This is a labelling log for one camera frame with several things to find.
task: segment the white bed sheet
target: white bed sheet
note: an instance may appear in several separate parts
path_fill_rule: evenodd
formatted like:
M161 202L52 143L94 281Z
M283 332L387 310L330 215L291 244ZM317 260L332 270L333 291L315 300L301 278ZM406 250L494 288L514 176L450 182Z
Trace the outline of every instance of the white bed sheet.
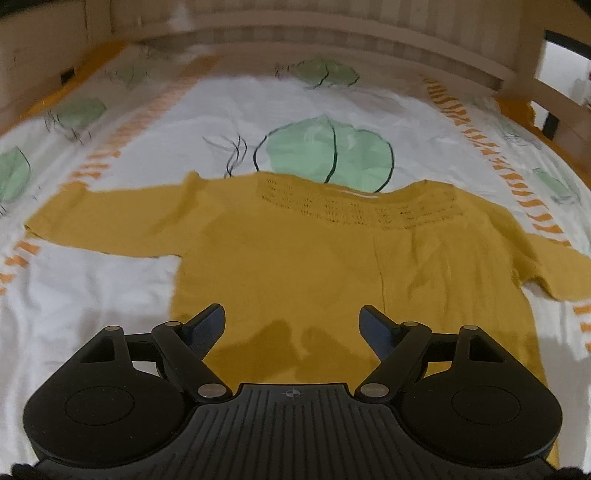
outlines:
M128 47L72 92L69 98L100 97L108 103L104 116L91 126L92 140L84 145L68 141L61 132L48 132L43 118L27 121L0 138L0 152L25 145L21 149L34 172L21 200L7 206L9 215L0 218L0 249L5 258L15 255L23 221L57 191L70 172L80 171L87 155L118 125L171 85L182 65L195 55L162 56ZM249 174L255 171L253 146L271 131L328 115L376 132L391 143L394 175L383 191L422 179L445 181L508 208L527 231L535 233L506 183L432 104L420 75L398 71L392 77L392 70L384 72L342 58L338 60L355 69L359 80L352 86L315 87L313 81L306 84L287 71L288 65L306 58L304 52L293 51L280 56L253 51L223 57L181 101L121 149L119 158L111 158L100 178L83 180L92 190L109 190L179 183L191 170L205 178L223 177L232 141L240 145L239 157L244 154L232 174ZM141 65L140 73L148 72L143 81L132 80L130 85L129 75L122 75L127 82L113 81L112 73L130 64ZM589 254L589 190L561 159L523 129L511 123L512 132L525 140L507 135L508 121L499 117L493 103L474 98L464 103L478 128L527 176L573 246ZM259 161L261 168L268 168L264 157ZM571 186L577 201L555 202L552 191L532 173L534 168L543 168ZM116 324L126 333L148 332L165 321L178 266L176 257L133 259L42 241L35 244L41 246L37 255L21 252L28 261L25 268L9 268L15 277L0 297L0 471L8 471L13 462L35 461L21 425L28 397L100 328ZM591 341L586 338L590 334L581 332L582 318L573 313L572 305L549 299L537 286L524 290L534 312L548 383L564 410L561 463L589 469L591 365L585 343Z

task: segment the bed sheet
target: bed sheet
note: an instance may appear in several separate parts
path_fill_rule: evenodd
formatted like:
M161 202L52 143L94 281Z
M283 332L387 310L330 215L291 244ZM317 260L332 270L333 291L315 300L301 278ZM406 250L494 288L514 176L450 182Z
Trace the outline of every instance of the bed sheet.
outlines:
M469 122L442 114L433 98L441 91L435 81L411 70L309 57L305 51L218 59L198 51L176 55L129 47L52 107L52 114L1 138L0 152L18 145L32 176L0 218L5 258L0 274L7 275L0 277L7 280L0 297L0 471L13 462L35 461L21 425L35 389L100 328L117 324L126 333L139 333L165 321L173 291L176 257L117 257L23 238L22 222L64 182L110 190L179 183L192 170L204 178L250 174L271 168L257 147L278 131L297 142L303 132L341 129L352 150L363 132L370 132L374 146L363 148L383 154L379 146L388 144L394 160L381 191L423 179L452 183L508 208L528 232L567 238L589 254L591 193L584 184L549 148L502 117L492 99L450 89L448 98L462 105L466 113L460 117L469 116ZM60 110L82 98L106 108L95 101ZM73 123L60 122L56 111L72 110ZM466 138L471 128L521 173L562 235L535 228L492 159ZM348 181L354 186L360 176L352 174ZM589 469L586 305L556 302L536 286L524 291L549 386L564 409L561 463Z

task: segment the wooden bed frame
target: wooden bed frame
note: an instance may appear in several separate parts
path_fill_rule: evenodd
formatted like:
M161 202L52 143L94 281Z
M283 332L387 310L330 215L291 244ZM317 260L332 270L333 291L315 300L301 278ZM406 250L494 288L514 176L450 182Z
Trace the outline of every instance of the wooden bed frame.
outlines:
M535 78L545 30L591 45L591 18L572 0L61 0L0 19L0 129L105 41L307 44L533 100L591 172L591 112Z

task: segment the yellow sweater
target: yellow sweater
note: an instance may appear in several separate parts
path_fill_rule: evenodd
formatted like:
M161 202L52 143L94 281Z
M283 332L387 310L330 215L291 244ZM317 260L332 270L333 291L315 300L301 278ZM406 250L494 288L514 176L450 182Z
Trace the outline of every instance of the yellow sweater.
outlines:
M182 257L171 318L224 306L226 332L206 362L234 388L356 386L378 363L359 335L364 304L435 332L480 325L543 380L520 285L538 281L560 300L591 297L590 259L433 181L387 194L272 173L191 173L180 186L99 193L74 185L27 227L70 247Z

